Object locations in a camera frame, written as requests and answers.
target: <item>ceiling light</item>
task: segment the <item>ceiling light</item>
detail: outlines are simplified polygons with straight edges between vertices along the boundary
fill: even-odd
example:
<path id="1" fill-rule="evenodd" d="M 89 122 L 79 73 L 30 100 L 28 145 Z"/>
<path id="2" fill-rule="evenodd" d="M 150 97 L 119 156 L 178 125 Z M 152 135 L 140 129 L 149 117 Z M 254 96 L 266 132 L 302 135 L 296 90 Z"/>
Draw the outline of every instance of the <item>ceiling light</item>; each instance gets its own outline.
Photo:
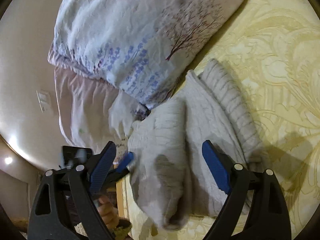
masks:
<path id="1" fill-rule="evenodd" d="M 9 165 L 10 163 L 12 163 L 13 159 L 11 157 L 7 157 L 4 159 L 5 164 Z"/>
<path id="2" fill-rule="evenodd" d="M 16 151 L 17 154 L 19 154 L 22 158 L 26 159 L 27 161 L 30 161 L 30 156 L 19 148 L 17 138 L 14 135 L 11 136 L 8 143 L 12 147 L 12 149 Z"/>

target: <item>tree print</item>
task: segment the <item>tree print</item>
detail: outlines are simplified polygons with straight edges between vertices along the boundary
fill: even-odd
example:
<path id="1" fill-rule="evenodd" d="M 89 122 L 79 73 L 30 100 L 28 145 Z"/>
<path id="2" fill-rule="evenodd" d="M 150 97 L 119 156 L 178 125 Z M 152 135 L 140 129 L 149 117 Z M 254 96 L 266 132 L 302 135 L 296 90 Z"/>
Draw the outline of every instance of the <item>tree print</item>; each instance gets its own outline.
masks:
<path id="1" fill-rule="evenodd" d="M 219 29 L 222 19 L 221 6 L 214 0 L 180 0 L 162 11 L 160 27 L 156 28 L 172 42 L 170 54 L 185 50 L 187 56 L 198 52 Z"/>

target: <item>mattress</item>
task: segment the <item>mattress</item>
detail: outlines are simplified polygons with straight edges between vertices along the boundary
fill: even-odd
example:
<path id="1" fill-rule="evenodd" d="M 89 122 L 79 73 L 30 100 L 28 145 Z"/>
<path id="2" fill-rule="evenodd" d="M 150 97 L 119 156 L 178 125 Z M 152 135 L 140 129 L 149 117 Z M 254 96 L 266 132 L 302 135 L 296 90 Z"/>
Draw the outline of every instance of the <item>mattress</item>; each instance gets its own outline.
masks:
<path id="1" fill-rule="evenodd" d="M 308 0 L 246 0 L 188 67 L 200 74 L 216 58 L 233 76 L 283 189 L 292 238 L 320 203 L 319 51 L 320 20 Z M 134 203 L 129 177 L 120 185 L 133 239 L 203 239 L 214 221 L 190 217 L 180 231 L 158 229 Z"/>

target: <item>hand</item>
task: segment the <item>hand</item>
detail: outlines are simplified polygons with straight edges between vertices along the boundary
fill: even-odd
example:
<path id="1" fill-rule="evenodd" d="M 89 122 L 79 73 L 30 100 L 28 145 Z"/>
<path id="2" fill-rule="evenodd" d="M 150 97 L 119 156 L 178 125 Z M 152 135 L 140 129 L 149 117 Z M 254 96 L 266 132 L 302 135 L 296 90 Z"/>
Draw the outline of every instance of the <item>hand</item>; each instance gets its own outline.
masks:
<path id="1" fill-rule="evenodd" d="M 97 209 L 103 222 L 109 230 L 115 228 L 119 224 L 119 216 L 116 208 L 113 207 L 113 204 L 109 201 L 107 196 L 101 196 L 99 202 L 102 206 Z"/>

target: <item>finger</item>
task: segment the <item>finger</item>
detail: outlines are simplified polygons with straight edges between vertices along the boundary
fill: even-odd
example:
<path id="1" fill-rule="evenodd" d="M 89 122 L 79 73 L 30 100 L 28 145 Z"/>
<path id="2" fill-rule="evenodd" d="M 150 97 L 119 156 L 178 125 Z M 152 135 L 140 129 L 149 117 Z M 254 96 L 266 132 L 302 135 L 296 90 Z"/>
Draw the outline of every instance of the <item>finger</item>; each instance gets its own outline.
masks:
<path id="1" fill-rule="evenodd" d="M 111 203 L 104 204 L 97 208 L 98 213 L 100 216 L 104 217 L 112 213 L 113 211 L 113 205 Z"/>
<path id="2" fill-rule="evenodd" d="M 119 224 L 119 217 L 114 217 L 109 223 L 106 223 L 108 229 L 113 229 Z"/>
<path id="3" fill-rule="evenodd" d="M 107 225 L 109 223 L 111 223 L 111 221 L 116 218 L 116 216 L 114 216 L 113 214 L 110 214 L 108 216 L 104 216 L 104 217 L 101 217 L 102 218 L 102 221 Z"/>
<path id="4" fill-rule="evenodd" d="M 99 198 L 99 202 L 100 202 L 101 204 L 107 204 L 107 203 L 110 203 L 110 200 L 108 199 L 107 196 L 102 195 L 102 196 Z"/>

